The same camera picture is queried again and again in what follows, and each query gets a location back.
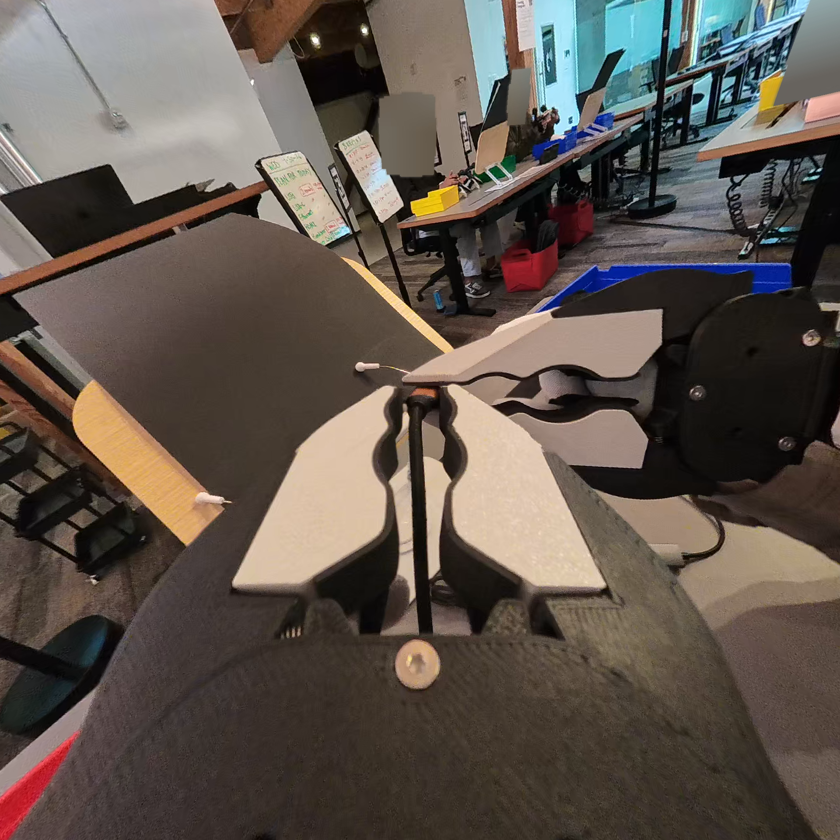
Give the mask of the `black round stool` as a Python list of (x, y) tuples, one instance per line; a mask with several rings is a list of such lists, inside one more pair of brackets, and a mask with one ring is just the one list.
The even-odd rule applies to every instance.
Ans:
[(37, 737), (98, 685), (123, 626), (102, 615), (84, 616), (42, 648), (1, 636), (1, 659), (20, 667), (2, 696), (1, 730)]

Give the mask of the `small blue desk bin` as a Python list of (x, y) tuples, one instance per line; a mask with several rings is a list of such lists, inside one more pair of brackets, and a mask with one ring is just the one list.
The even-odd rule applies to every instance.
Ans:
[(532, 147), (532, 157), (535, 161), (541, 161), (548, 151), (555, 149), (558, 154), (571, 151), (578, 144), (603, 136), (613, 128), (615, 122), (614, 111), (602, 112), (593, 123), (583, 129), (570, 129), (566, 133), (552, 137)]

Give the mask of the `red plastic bin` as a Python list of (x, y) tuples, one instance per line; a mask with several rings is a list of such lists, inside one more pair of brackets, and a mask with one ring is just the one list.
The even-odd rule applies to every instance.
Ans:
[(47, 754), (33, 769), (25, 773), (1, 796), (1, 838), (8, 839), (17, 831), (26, 815), (32, 810), (60, 765), (77, 740), (75, 731), (55, 750)]

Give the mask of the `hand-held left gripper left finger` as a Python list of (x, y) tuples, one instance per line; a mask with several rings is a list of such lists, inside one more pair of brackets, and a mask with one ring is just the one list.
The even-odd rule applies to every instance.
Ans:
[(234, 590), (306, 603), (330, 599), (347, 613), (387, 593), (400, 556), (390, 481), (402, 425), (402, 393), (386, 385), (304, 440), (234, 575)]

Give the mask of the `black round-base pole stand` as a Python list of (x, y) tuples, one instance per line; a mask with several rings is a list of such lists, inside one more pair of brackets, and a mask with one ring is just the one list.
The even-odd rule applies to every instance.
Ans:
[(658, 57), (658, 78), (654, 117), (652, 121), (653, 140), (649, 158), (649, 182), (646, 198), (639, 198), (627, 205), (626, 213), (632, 221), (645, 221), (672, 213), (676, 209), (674, 195), (658, 193), (659, 156), (662, 142), (662, 122), (665, 110), (665, 92), (669, 58), (669, 41), (673, 2), (664, 1), (661, 45)]

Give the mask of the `blue plastic bin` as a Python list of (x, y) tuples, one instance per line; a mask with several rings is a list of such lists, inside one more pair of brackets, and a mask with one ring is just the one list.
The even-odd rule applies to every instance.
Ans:
[(783, 262), (748, 263), (711, 263), (711, 264), (651, 264), (632, 266), (610, 266), (600, 268), (594, 266), (573, 280), (567, 287), (561, 289), (551, 297), (544, 297), (529, 310), (529, 314), (556, 308), (569, 297), (582, 293), (594, 293), (609, 288), (618, 282), (641, 276), (656, 270), (704, 270), (717, 275), (734, 275), (743, 271), (752, 273), (752, 292), (776, 292), (793, 287), (792, 268)]

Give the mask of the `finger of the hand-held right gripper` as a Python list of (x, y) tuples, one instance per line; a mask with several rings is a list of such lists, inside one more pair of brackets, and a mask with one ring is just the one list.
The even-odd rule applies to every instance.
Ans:
[(663, 309), (561, 317), (559, 309), (530, 314), (491, 335), (438, 356), (405, 374), (404, 385), (460, 385), (489, 405), (506, 400), (549, 405), (551, 395), (514, 396), (513, 383), (554, 372), (556, 396), (629, 399), (653, 405), (656, 352), (664, 338)]
[(500, 405), (499, 412), (523, 428), (546, 452), (570, 466), (641, 469), (649, 439), (623, 406), (574, 410)]

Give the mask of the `background office desk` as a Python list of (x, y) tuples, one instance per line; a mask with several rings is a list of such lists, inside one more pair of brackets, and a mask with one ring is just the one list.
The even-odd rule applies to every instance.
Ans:
[(759, 172), (772, 160), (825, 156), (791, 258), (795, 286), (812, 287), (825, 248), (838, 244), (839, 232), (839, 94), (832, 93), (783, 106), (775, 120), (759, 121), (752, 107), (702, 146), (697, 160), (720, 161), (719, 176)]
[(558, 154), (546, 163), (532, 159), (517, 168), (516, 173), (499, 182), (489, 182), (451, 207), (440, 213), (423, 217), (415, 215), (398, 224), (404, 229), (428, 229), (440, 233), (440, 250), (444, 257), (444, 267), (450, 286), (449, 299), (444, 300), (442, 313), (446, 317), (473, 315), (490, 318), (495, 309), (472, 307), (466, 295), (465, 279), (455, 245), (454, 227), (470, 224), (478, 228), (483, 224), (496, 222), (522, 205), (532, 204), (535, 211), (545, 217), (544, 196), (548, 190), (572, 172), (581, 167), (599, 164), (608, 158), (613, 147), (624, 141), (631, 130), (642, 123), (644, 111), (637, 112), (625, 119), (615, 121), (613, 127), (595, 133), (575, 145), (571, 150)]

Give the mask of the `white flip chart board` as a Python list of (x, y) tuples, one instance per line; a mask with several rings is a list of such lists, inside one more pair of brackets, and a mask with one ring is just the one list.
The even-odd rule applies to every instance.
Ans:
[(333, 148), (380, 231), (400, 296), (403, 302), (411, 307), (410, 297), (386, 230), (386, 223), (398, 211), (404, 209), (404, 201), (383, 167), (380, 152), (368, 130), (337, 142)]
[(255, 168), (300, 234), (330, 249), (352, 239), (368, 268), (351, 222), (304, 153), (293, 150), (264, 156)]

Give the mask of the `red storage crate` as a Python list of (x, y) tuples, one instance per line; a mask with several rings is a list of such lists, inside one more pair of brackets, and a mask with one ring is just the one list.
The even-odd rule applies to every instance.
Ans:
[(500, 257), (502, 278), (508, 294), (540, 291), (559, 267), (559, 247), (555, 242), (542, 250), (531, 250), (520, 241)]
[(551, 205), (549, 219), (558, 225), (559, 252), (572, 249), (594, 234), (594, 207), (588, 199)]

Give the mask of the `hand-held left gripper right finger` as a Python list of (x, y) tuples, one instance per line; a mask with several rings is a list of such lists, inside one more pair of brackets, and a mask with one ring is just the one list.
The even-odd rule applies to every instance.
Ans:
[(449, 477), (440, 571), (468, 609), (601, 595), (607, 583), (550, 459), (528, 432), (459, 385), (439, 390)]

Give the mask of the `black rolling cart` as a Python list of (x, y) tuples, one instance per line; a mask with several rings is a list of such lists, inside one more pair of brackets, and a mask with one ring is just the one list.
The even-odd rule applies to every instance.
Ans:
[(34, 430), (12, 422), (1, 426), (1, 490), (2, 524), (94, 585), (149, 541), (141, 515), (88, 467), (71, 465)]

